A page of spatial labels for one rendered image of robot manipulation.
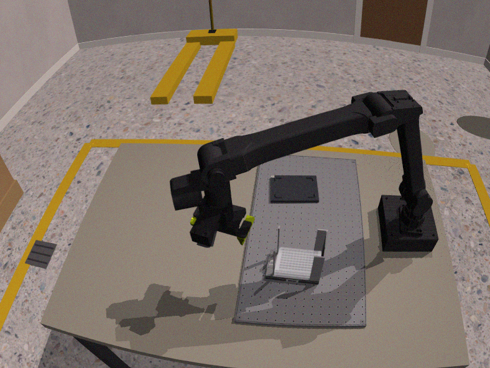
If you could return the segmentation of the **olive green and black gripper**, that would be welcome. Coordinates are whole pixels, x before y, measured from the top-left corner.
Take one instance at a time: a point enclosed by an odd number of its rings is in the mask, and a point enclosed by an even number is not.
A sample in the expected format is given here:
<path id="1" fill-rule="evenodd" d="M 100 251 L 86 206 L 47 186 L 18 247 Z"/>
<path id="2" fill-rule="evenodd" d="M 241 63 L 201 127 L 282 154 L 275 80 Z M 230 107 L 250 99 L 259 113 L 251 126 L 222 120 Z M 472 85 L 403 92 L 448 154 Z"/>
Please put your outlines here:
<path id="1" fill-rule="evenodd" d="M 226 206 L 228 206 L 230 204 L 230 202 L 232 202 L 232 199 L 230 199 L 229 203 L 225 206 L 218 206 L 218 207 L 214 207 L 214 206 L 211 206 L 209 205 L 207 202 L 206 204 L 210 207 L 210 208 L 214 208 L 214 209 L 221 209 L 221 208 L 224 208 Z M 223 233 L 226 233 L 226 234 L 230 234 L 232 236 L 236 236 L 239 243 L 241 245 L 244 244 L 244 241 L 250 231 L 250 228 L 254 222 L 254 217 L 253 216 L 249 216 L 247 215 L 246 216 L 246 219 L 243 221 L 241 227 L 239 228 L 239 225 L 242 221 L 242 219 L 245 217 L 246 215 L 246 209 L 243 208 L 243 207 L 240 207 L 240 206 L 236 206 L 236 205 L 233 205 L 233 214 L 234 214 L 234 218 L 229 226 L 229 228 L 223 228 L 223 227 L 219 227 L 218 231 L 219 232 L 223 232 Z M 193 226 L 197 217 L 199 216 L 200 214 L 200 211 L 199 211 L 199 207 L 197 206 L 195 212 L 193 213 L 193 217 L 192 217 L 192 220 L 190 221 L 190 224 Z"/>

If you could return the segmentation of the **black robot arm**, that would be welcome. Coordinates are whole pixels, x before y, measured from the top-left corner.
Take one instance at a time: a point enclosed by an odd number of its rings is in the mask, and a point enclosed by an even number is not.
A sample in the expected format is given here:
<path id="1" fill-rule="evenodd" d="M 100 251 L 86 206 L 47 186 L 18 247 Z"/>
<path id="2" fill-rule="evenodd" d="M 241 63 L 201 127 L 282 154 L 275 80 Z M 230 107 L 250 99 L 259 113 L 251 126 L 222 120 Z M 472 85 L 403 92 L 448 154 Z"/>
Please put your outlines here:
<path id="1" fill-rule="evenodd" d="M 398 101 L 399 100 L 399 101 Z M 423 175 L 419 117 L 421 105 L 406 90 L 352 96 L 351 104 L 244 136 L 221 138 L 198 150 L 199 170 L 172 178 L 175 210 L 199 207 L 190 235 L 198 246 L 213 247 L 219 226 L 233 218 L 231 180 L 263 163 L 356 134 L 374 138 L 397 130 L 404 174 L 399 191 L 407 204 L 399 207 L 399 232 L 422 236 L 425 213 L 433 200 Z M 405 176 L 405 177 L 404 177 Z M 201 192 L 205 195 L 202 198 Z M 411 212 L 409 212 L 411 211 Z"/>

